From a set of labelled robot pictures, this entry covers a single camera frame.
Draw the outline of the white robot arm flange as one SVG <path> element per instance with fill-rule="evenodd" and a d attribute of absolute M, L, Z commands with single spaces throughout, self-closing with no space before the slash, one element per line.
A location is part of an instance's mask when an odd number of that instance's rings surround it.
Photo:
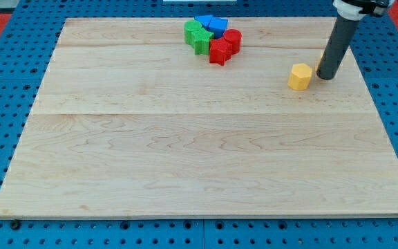
<path fill-rule="evenodd" d="M 383 17 L 395 0 L 332 0 L 339 16 L 350 21 L 360 21 L 366 15 Z"/>

